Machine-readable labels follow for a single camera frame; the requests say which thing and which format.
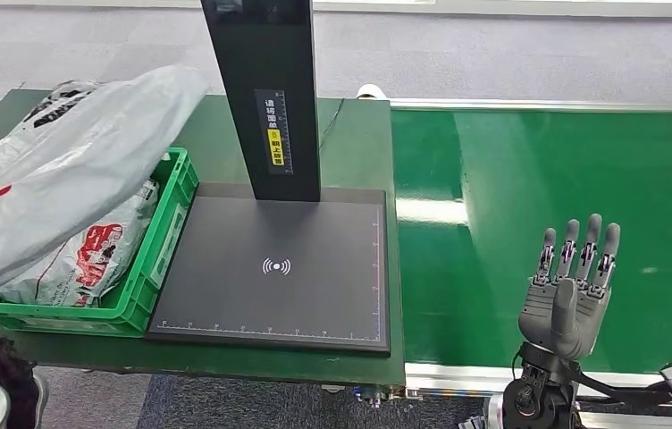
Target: robotic arm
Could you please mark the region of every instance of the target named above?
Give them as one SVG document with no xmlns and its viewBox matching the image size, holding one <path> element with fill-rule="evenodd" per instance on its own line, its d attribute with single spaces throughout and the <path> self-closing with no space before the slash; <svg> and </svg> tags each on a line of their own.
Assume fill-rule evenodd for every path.
<svg viewBox="0 0 672 429">
<path fill-rule="evenodd" d="M 598 253 L 601 216 L 593 214 L 589 218 L 586 242 L 573 271 L 579 226 L 575 219 L 567 223 L 554 275 L 551 272 L 556 232 L 549 228 L 544 234 L 536 275 L 529 279 L 518 317 L 520 332 L 526 339 L 518 351 L 523 374 L 504 391 L 504 429 L 582 428 L 575 407 L 579 384 L 610 400 L 637 407 L 672 401 L 672 364 L 659 371 L 663 382 L 645 388 L 620 388 L 590 378 L 576 362 L 590 355 L 596 343 L 609 303 L 609 281 L 620 243 L 620 227 L 611 223 L 605 232 L 601 259 L 589 281 L 592 261 Z"/>
</svg>

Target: plastic bag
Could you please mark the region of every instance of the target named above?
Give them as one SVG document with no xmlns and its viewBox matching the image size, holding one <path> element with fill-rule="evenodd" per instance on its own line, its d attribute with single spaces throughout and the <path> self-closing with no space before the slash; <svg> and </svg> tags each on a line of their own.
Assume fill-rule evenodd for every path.
<svg viewBox="0 0 672 429">
<path fill-rule="evenodd" d="M 4 301 L 67 307 L 98 307 L 139 250 L 157 206 L 158 184 L 146 181 L 139 193 L 28 270 L 0 286 Z"/>
<path fill-rule="evenodd" d="M 135 195 L 209 88 L 177 65 L 71 84 L 0 140 L 0 284 Z"/>
</svg>

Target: green table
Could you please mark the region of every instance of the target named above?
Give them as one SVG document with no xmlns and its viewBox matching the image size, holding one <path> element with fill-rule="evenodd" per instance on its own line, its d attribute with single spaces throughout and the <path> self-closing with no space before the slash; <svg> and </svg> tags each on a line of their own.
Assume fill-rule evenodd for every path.
<svg viewBox="0 0 672 429">
<path fill-rule="evenodd" d="M 45 91 L 34 90 L 13 90 L 7 94 L 0 102 L 0 138 L 45 94 Z M 339 102 L 319 102 L 319 122 L 323 127 L 328 125 Z M 383 189 L 387 194 L 390 357 L 167 344 L 81 335 L 3 333 L 16 340 L 24 356 L 43 365 L 79 366 L 121 373 L 181 373 L 402 386 L 405 382 L 405 361 L 397 224 L 393 215 L 390 115 L 389 103 L 386 102 L 345 101 L 338 123 L 328 132 L 321 149 L 321 180 L 324 186 Z M 205 97 L 175 145 L 189 151 L 201 181 L 248 182 L 225 97 Z"/>
<path fill-rule="evenodd" d="M 41 94 L 3 100 L 0 137 Z M 337 103 L 320 101 L 321 126 Z M 224 99 L 206 98 L 176 144 L 189 148 L 203 181 L 246 180 Z M 394 100 L 390 113 L 385 102 L 347 101 L 322 160 L 326 185 L 396 188 L 403 304 L 392 281 L 391 359 L 111 339 L 62 345 L 38 334 L 18 335 L 23 348 L 57 365 L 395 385 L 403 353 L 408 385 L 412 373 L 454 389 L 441 383 L 445 374 L 508 374 L 543 230 L 600 212 L 623 237 L 611 306 L 584 369 L 638 374 L 642 384 L 672 360 L 672 106 Z M 113 351 L 93 356 L 92 344 Z"/>
</svg>

